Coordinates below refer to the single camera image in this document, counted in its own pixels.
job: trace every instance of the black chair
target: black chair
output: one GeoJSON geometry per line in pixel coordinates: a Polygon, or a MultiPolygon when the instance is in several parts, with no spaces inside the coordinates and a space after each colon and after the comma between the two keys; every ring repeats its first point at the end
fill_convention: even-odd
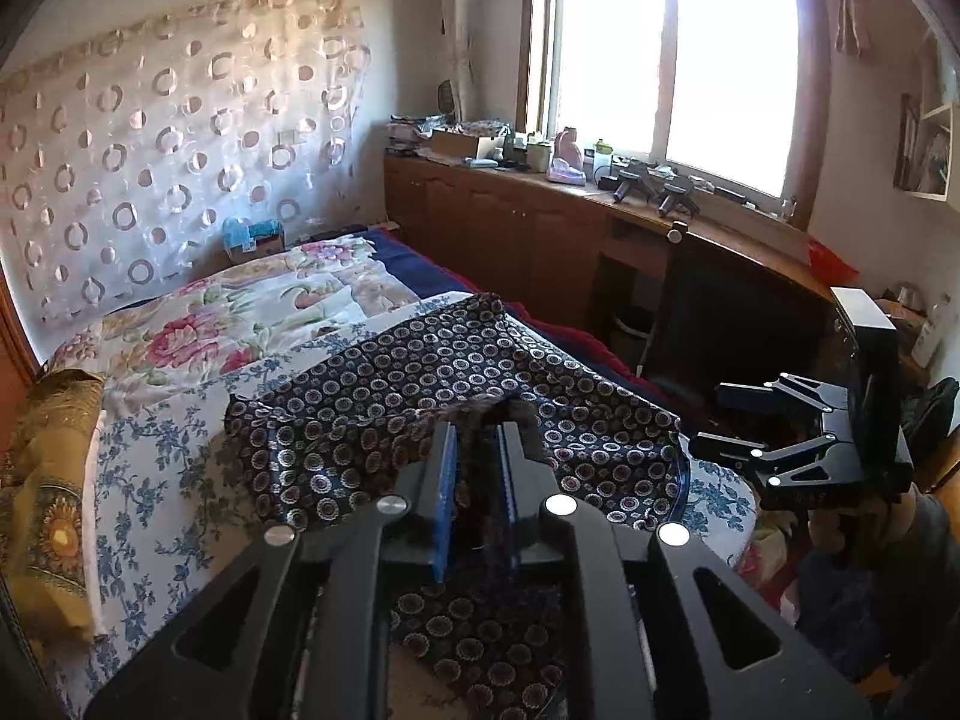
{"type": "Polygon", "coordinates": [[[723,381],[812,375],[832,305],[742,254],[675,223],[643,378],[716,413],[723,381]]]}

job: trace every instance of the pillow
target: pillow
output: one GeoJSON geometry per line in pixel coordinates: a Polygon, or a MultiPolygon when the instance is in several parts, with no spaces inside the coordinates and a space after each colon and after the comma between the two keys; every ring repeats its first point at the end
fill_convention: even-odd
{"type": "Polygon", "coordinates": [[[3,576],[28,638],[93,640],[83,568],[83,477],[104,382],[61,370],[27,396],[11,439],[18,488],[7,510],[3,576]]]}

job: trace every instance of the white container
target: white container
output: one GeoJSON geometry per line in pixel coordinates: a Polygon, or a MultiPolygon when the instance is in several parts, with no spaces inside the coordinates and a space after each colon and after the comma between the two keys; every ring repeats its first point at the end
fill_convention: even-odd
{"type": "Polygon", "coordinates": [[[955,316],[955,312],[950,307],[950,296],[943,293],[936,305],[930,309],[928,319],[923,323],[920,336],[913,344],[913,351],[910,352],[910,356],[917,365],[920,367],[930,365],[933,353],[952,327],[955,316]]]}
{"type": "Polygon", "coordinates": [[[533,172],[547,172],[553,143],[527,143],[527,167],[533,172]]]}
{"type": "Polygon", "coordinates": [[[594,184],[603,175],[611,174],[611,162],[613,162],[613,149],[601,138],[593,146],[593,168],[590,180],[594,184]]]}

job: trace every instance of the circle pattern fabric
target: circle pattern fabric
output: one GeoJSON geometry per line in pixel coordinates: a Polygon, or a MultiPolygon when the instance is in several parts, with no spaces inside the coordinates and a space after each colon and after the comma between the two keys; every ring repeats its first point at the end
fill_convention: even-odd
{"type": "Polygon", "coordinates": [[[522,327],[495,295],[410,319],[224,417],[257,513],[303,530],[392,489],[430,451],[438,415],[518,395],[536,406],[560,488],[610,522],[653,530],[680,495],[680,420],[522,327]]]}
{"type": "MultiPolygon", "coordinates": [[[[495,295],[410,319],[330,357],[224,416],[267,521],[332,525],[392,490],[430,452],[438,418],[508,396],[536,411],[562,490],[610,522],[653,530],[680,498],[679,419],[509,322],[495,295]]],[[[469,508],[461,457],[458,517],[469,508]]],[[[498,596],[463,577],[402,592],[392,632],[481,718],[533,718],[563,678],[555,590],[498,596]]]]}

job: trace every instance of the window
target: window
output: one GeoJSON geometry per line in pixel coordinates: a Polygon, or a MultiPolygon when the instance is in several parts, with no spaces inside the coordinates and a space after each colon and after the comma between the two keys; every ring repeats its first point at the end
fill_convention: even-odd
{"type": "Polygon", "coordinates": [[[816,80],[809,0],[531,1],[545,18],[530,41],[527,129],[577,127],[581,146],[603,138],[765,211],[819,175],[799,143],[816,135],[799,104],[816,80]]]}

